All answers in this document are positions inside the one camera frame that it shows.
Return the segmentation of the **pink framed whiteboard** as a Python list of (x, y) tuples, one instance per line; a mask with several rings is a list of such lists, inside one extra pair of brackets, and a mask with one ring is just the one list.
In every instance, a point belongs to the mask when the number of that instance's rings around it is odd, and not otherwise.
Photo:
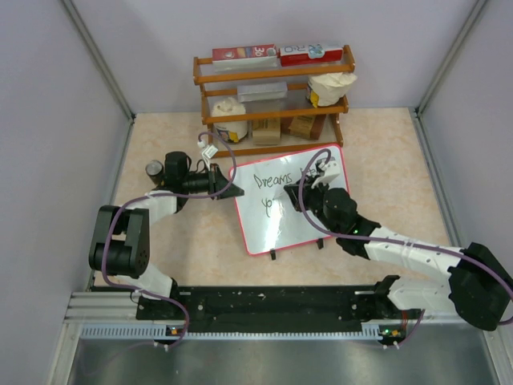
[(244, 190), (242, 197), (235, 198), (235, 205), (248, 254), (270, 253), (327, 237), (293, 208), (287, 194), (273, 199), (277, 191), (300, 180), (305, 166), (320, 150), (240, 164), (229, 172), (235, 177), (234, 184)]

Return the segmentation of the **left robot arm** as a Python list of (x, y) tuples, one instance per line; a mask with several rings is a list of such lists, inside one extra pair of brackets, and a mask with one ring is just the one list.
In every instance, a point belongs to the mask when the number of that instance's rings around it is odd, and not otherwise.
[(191, 169), (185, 152), (169, 152), (164, 162), (153, 160), (145, 172), (155, 188), (125, 207), (104, 205), (95, 222), (88, 263), (106, 277), (119, 276), (126, 286), (155, 294), (154, 308), (165, 318), (180, 311), (182, 300), (172, 293), (176, 281), (150, 263), (150, 228), (177, 214), (191, 199), (242, 197), (244, 190), (227, 179), (218, 164)]

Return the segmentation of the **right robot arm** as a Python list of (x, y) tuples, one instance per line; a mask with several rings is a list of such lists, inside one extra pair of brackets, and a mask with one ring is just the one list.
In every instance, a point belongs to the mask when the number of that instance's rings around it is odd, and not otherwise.
[(392, 278), (374, 297), (374, 308), (390, 318), (400, 310), (457, 314), (470, 325), (493, 331), (512, 301), (512, 278), (485, 246), (442, 247), (408, 238), (357, 211), (344, 188), (316, 177), (284, 187), (294, 209), (315, 228), (335, 237), (348, 254), (383, 261), (422, 274), (421, 280)]

